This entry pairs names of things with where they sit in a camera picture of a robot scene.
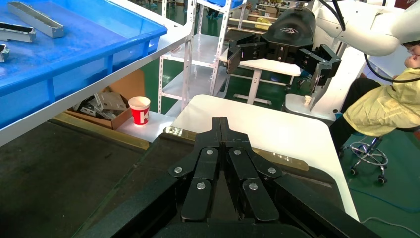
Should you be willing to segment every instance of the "red paper cup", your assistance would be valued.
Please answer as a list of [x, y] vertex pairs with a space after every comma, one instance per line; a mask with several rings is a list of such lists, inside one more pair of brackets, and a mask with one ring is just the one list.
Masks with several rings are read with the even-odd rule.
[[145, 125], [149, 121], [150, 99], [146, 97], [134, 97], [128, 100], [131, 108], [131, 115], [134, 118], [134, 124]]

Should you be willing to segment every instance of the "white table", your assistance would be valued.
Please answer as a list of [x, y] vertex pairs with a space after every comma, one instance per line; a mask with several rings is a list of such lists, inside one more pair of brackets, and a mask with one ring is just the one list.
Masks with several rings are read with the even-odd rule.
[[[223, 54], [219, 57], [219, 59], [222, 62], [227, 62], [227, 50], [223, 52]], [[278, 62], [278, 61], [269, 60], [269, 59], [255, 59], [255, 60], [242, 61], [239, 63], [239, 66], [243, 68], [251, 69], [254, 71], [254, 75], [251, 79], [252, 82], [251, 82], [251, 87], [250, 87], [248, 96], [235, 94], [235, 97], [246, 99], [248, 104], [253, 104], [254, 101], [256, 101], [256, 102], [271, 105], [271, 102], [268, 100], [255, 98], [260, 81], [290, 87], [290, 85], [292, 85], [293, 83], [294, 77], [301, 75], [301, 69], [297, 65]], [[290, 78], [289, 84], [261, 80], [261, 73], [263, 72], [263, 70], [290, 75], [292, 77]], [[233, 75], [233, 76], [250, 79], [248, 77], [244, 77], [240, 75]]]
[[252, 147], [294, 157], [331, 175], [347, 214], [359, 220], [328, 127], [319, 120], [208, 95], [195, 96], [172, 126], [201, 133], [212, 117], [227, 117], [232, 130], [246, 133]]

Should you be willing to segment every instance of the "yellow jacket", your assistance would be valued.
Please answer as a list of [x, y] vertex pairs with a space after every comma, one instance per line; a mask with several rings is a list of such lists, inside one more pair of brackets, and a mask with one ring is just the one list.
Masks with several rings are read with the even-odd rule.
[[[419, 77], [420, 69], [407, 68], [395, 80]], [[369, 136], [382, 136], [395, 128], [418, 126], [420, 80], [372, 89], [352, 104], [343, 116], [356, 131]]]

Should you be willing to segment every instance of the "blue bin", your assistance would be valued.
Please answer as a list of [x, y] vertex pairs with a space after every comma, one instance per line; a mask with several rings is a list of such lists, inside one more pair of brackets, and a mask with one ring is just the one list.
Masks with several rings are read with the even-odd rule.
[[[0, 21], [29, 26], [0, 0]], [[167, 28], [106, 0], [24, 0], [65, 27], [34, 42], [0, 41], [0, 129], [156, 51]]]
[[[226, 0], [206, 0], [206, 1], [216, 4], [218, 6], [221, 6], [221, 7], [224, 7], [226, 5]], [[232, 4], [230, 5], [230, 8], [235, 8], [241, 4], [242, 4], [242, 0], [232, 0]]]

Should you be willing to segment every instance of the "black pants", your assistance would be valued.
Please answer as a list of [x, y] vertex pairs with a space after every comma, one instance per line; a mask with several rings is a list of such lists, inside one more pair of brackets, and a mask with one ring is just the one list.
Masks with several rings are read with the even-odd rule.
[[[344, 113], [354, 102], [361, 98], [364, 94], [370, 90], [380, 87], [380, 84], [367, 78], [358, 78], [350, 86], [349, 93], [344, 100], [343, 108], [341, 113]], [[337, 119], [329, 128], [331, 133], [332, 142], [337, 153], [340, 148], [346, 143], [353, 132], [356, 130], [351, 127], [344, 117]]]
[[213, 16], [214, 18], [219, 16], [219, 12], [214, 10], [214, 9], [209, 9], [208, 12], [207, 12], [207, 15], [211, 16], [211, 14], [213, 14], [213, 12], [214, 12], [214, 16]]

